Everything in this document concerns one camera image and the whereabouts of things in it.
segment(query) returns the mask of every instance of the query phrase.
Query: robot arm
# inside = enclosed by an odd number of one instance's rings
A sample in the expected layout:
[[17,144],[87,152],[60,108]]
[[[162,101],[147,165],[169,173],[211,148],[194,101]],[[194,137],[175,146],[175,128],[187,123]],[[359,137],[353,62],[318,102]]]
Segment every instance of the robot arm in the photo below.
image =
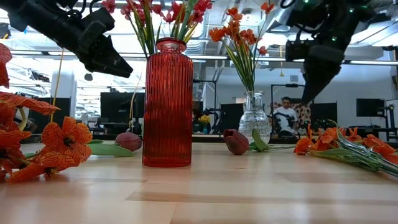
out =
[[130,65],[113,48],[111,36],[103,34],[114,28],[114,19],[101,8],[81,18],[73,8],[77,0],[2,0],[0,8],[8,12],[11,27],[24,31],[27,26],[54,40],[60,47],[76,54],[90,72],[108,73],[128,78]]
[[[303,103],[308,103],[340,72],[344,52],[359,22],[376,13],[367,7],[370,0],[281,0],[280,7],[289,15],[285,24],[298,27],[295,41],[286,43],[286,59],[304,60],[305,89]],[[300,40],[302,32],[314,40]]]

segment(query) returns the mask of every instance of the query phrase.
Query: desk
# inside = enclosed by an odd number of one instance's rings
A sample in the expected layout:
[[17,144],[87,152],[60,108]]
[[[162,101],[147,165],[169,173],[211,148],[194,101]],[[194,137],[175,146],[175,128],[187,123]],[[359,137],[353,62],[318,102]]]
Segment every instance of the desk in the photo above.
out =
[[[41,144],[23,145],[36,151]],[[290,150],[194,144],[191,167],[92,156],[50,181],[0,185],[2,224],[397,223],[398,181]]]

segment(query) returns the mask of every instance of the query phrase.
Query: ceiling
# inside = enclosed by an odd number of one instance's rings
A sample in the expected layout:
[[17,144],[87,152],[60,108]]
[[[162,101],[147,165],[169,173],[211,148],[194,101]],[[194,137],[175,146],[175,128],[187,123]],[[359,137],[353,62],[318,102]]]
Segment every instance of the ceiling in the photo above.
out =
[[[246,14],[242,20],[243,29],[252,29],[257,32],[259,26],[262,26],[264,21],[265,26],[268,23],[275,21],[275,16],[278,15],[281,9],[276,9],[269,15],[268,18],[260,10],[260,5],[265,0],[214,0],[213,8],[209,10],[202,24],[200,24],[192,40],[188,43],[187,54],[190,55],[225,55],[225,48],[220,43],[214,43],[208,36],[208,31],[214,27],[225,26],[229,21],[229,18],[225,16],[227,8],[237,7],[239,11],[244,11]],[[277,4],[278,0],[271,0],[271,3]],[[76,4],[76,8],[81,7],[82,0],[79,0]],[[118,8],[125,4],[125,1],[116,0]],[[160,0],[159,3],[164,3],[166,8],[170,7],[171,1]],[[392,0],[376,0],[371,1],[370,5],[376,8],[379,13],[387,12],[393,17],[391,21],[386,21],[382,24],[370,25],[367,29],[366,26],[362,25],[358,27],[357,33],[353,36],[350,48],[346,51],[347,59],[377,59],[382,57],[383,51],[380,47],[373,46],[385,46],[385,45],[398,45],[398,9],[396,6],[392,6]],[[94,5],[95,8],[99,8],[100,4]],[[85,11],[83,16],[88,14],[88,10]],[[130,23],[125,20],[124,16],[119,13],[119,9],[115,10],[112,15],[116,21],[115,28],[106,35],[111,35],[114,48],[118,52],[122,53],[142,53],[139,43],[134,35]],[[158,27],[160,24],[160,18],[154,16],[153,18],[154,27]],[[0,10],[0,22],[9,23],[7,12]],[[281,29],[286,27],[277,27],[266,32],[262,36],[261,45],[267,46],[269,49],[270,57],[284,57],[284,45],[287,40],[294,40],[297,30],[290,29],[289,27],[285,32],[280,32]],[[169,25],[161,25],[160,36],[168,36]],[[2,43],[6,44],[12,50],[26,51],[56,51],[60,52],[61,49],[56,43],[46,36],[38,33],[32,28],[28,27],[26,32],[19,32],[13,28],[10,28],[12,37],[9,40],[1,40]],[[310,38],[309,35],[302,35],[303,39]],[[136,86],[145,86],[145,72],[146,62],[142,59],[129,59],[129,64],[134,68],[134,72],[130,78],[120,78],[111,75],[105,75],[101,73],[93,74],[93,81],[88,82],[84,79],[84,75],[87,73],[84,66],[75,58],[67,57],[66,60],[73,65],[73,70],[78,81],[78,87],[83,86],[84,88],[78,89],[78,109],[79,113],[99,113],[99,96],[102,91],[109,91],[107,86],[118,86],[119,91],[134,91]],[[59,65],[59,55],[53,56],[34,56],[29,55],[14,55],[14,58],[7,64],[9,75],[11,78],[12,88],[9,91],[24,91],[31,95],[46,96],[49,94],[49,83],[30,79],[32,71],[41,74],[49,79],[51,82],[53,71],[57,69]],[[206,79],[212,77],[214,73],[217,73],[218,69],[213,69],[212,74],[206,74],[209,72],[208,67],[220,68],[221,66],[230,67],[230,63],[227,62],[222,64],[221,62],[216,63],[214,60],[196,60],[195,61],[195,72],[194,76],[196,79]],[[299,63],[285,63],[284,68],[296,68],[299,69],[301,64]],[[269,62],[261,65],[260,69],[275,70],[281,68],[279,62]],[[202,90],[201,84],[195,84],[194,95],[197,97],[201,96]]]

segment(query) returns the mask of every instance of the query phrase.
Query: white t-shirt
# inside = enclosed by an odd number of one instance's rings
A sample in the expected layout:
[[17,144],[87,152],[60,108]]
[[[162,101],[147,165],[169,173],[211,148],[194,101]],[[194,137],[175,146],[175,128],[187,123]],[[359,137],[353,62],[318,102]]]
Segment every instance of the white t-shirt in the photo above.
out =
[[[296,111],[294,111],[292,108],[285,109],[281,106],[280,108],[277,108],[276,110],[274,110],[274,114],[277,114],[277,113],[281,113],[281,114],[290,116],[291,118],[293,118],[294,122],[297,122],[299,120],[297,118]],[[280,120],[279,123],[280,123],[281,131],[289,131],[291,133],[295,133],[295,130],[293,129],[293,127],[289,126],[289,122],[287,121],[287,118],[281,114],[276,115],[276,118]]]

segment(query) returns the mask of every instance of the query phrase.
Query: man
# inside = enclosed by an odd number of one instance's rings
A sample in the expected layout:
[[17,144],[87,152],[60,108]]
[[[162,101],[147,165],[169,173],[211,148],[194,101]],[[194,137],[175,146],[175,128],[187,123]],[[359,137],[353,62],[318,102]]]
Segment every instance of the man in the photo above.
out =
[[297,132],[299,119],[297,118],[296,111],[290,108],[290,101],[291,99],[289,97],[283,97],[282,106],[274,111],[274,117],[280,125],[280,132],[289,132],[287,135],[293,137]]

